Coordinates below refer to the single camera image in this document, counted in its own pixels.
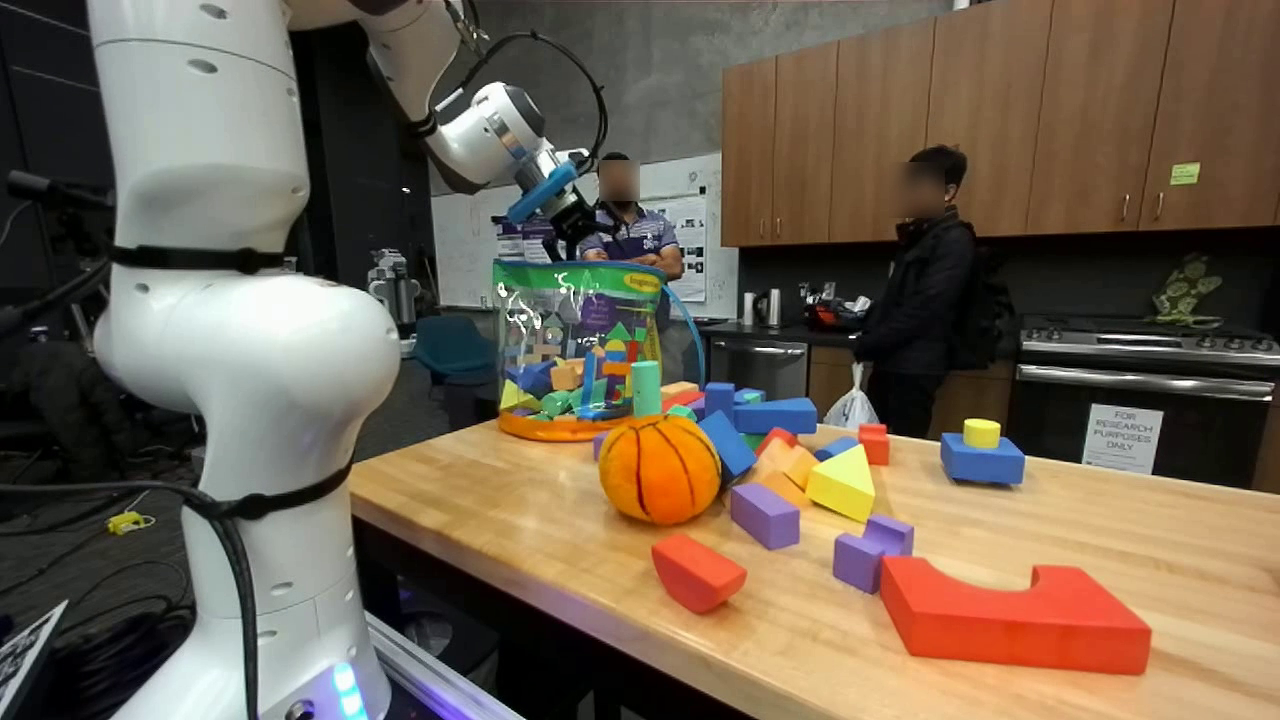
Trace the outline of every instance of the basketball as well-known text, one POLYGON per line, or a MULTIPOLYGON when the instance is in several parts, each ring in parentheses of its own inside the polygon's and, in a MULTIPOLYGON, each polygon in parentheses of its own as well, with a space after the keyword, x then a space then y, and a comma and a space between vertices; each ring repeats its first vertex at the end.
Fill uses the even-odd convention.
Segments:
POLYGON ((714 443, 684 414, 642 414, 601 443, 609 503, 642 523, 689 523, 719 495, 714 443))

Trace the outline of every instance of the appliance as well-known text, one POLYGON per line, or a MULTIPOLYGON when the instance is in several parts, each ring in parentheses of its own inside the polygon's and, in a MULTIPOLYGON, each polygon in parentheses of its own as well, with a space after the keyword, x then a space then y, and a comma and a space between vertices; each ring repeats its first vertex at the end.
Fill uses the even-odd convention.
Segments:
POLYGON ((1009 437, 1028 456, 1247 488, 1280 381, 1256 326, 1028 316, 1009 437))
POLYGON ((806 341, 708 336, 708 381, 761 387, 763 395, 806 390, 806 341))

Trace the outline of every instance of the cabinet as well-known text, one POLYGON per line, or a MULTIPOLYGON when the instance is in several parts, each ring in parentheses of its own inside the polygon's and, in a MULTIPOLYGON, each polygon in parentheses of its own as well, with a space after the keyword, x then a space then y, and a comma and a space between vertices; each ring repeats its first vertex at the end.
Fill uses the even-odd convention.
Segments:
POLYGON ((719 86, 719 226, 733 248, 771 245, 777 231, 777 65, 735 65, 719 86))
POLYGON ((1275 225, 1280 4, 1176 0, 1143 226, 1275 225))
POLYGON ((1028 226, 1275 225, 1275 70, 1275 0, 1055 0, 1028 226))
POLYGON ((878 217, 878 161, 923 147, 930 24, 835 51, 831 239, 893 239, 900 217, 878 217))
POLYGON ((777 60, 777 245, 831 239, 835 44, 777 60))
POLYGON ((1028 226, 1053 0, 1000 0, 930 27, 926 143, 961 143, 961 208, 978 236, 1028 226))

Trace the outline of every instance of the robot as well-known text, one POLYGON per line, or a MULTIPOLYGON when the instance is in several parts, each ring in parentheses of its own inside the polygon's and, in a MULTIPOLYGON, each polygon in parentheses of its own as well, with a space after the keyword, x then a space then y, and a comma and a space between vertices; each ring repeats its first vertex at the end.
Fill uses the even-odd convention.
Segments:
POLYGON ((391 390, 399 336, 361 287, 283 268, 308 205, 287 33, 361 24, 371 60, 453 187, 514 179, 551 221, 584 213, 576 161, 535 102, 484 85, 439 121, 432 91, 468 24, 460 0, 91 0, 87 27, 115 163, 113 297, 91 350, 129 390, 208 426, 198 493, 238 516, 255 599, 255 686, 231 562, 196 513, 183 543, 196 629, 121 709, 129 720, 382 717, 344 468, 391 390))

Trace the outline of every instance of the toy block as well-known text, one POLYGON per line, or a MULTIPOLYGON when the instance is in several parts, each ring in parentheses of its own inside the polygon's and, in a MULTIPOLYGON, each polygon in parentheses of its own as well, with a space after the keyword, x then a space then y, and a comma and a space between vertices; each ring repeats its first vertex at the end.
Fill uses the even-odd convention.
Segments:
POLYGON ((806 488, 810 468, 814 468, 814 456, 802 443, 797 443, 782 456, 778 477, 789 477, 797 488, 806 488))
POLYGON ((771 488, 778 499, 789 499, 791 508, 806 508, 802 488, 797 488, 782 472, 766 472, 766 477, 756 472, 756 479, 771 488))
POLYGON ((810 456, 814 456, 814 459, 831 459, 831 456, 840 456, 840 451, 846 451, 846 446, 855 446, 855 439, 853 439, 853 437, 835 437, 831 443, 814 446, 810 456))
POLYGON ((900 523, 893 516, 872 516, 865 536, 853 536, 853 530, 835 536, 831 576, 853 586, 878 592, 878 559, 911 557, 911 543, 914 543, 911 523, 900 523))
POLYGON ((662 406, 690 406, 704 390, 694 384, 662 384, 662 406))
POLYGON ((726 605, 733 592, 745 586, 747 573, 719 557, 714 547, 671 530, 652 543, 652 567, 667 595, 694 614, 708 614, 726 605))
POLYGON ((771 433, 771 426, 814 433, 814 406, 806 395, 735 402, 733 424, 739 433, 771 433))
POLYGON ((801 508, 763 482, 735 482, 726 495, 726 516, 763 547, 801 543, 801 508))
POLYGON ((726 477, 745 477, 756 462, 747 437, 723 412, 704 414, 698 426, 714 443, 726 477))
POLYGON ((1080 567, 1033 567, 1028 592, 989 592, 919 557, 882 557, 878 599, 911 655, 1138 674, 1153 629, 1080 567))
POLYGON ((714 414, 714 412, 733 412, 733 384, 708 384, 704 387, 704 414, 714 414))
POLYGON ((944 433, 940 437, 940 456, 944 456, 944 472, 955 479, 955 482, 1020 482, 1023 479, 1023 451, 1000 437, 994 446, 966 446, 961 439, 961 433, 944 433))
POLYGON ((869 462, 887 462, 887 433, 882 424, 865 424, 855 439, 869 446, 869 462))
POLYGON ((846 446, 806 472, 806 499, 846 519, 869 519, 877 503, 877 479, 865 446, 846 446))

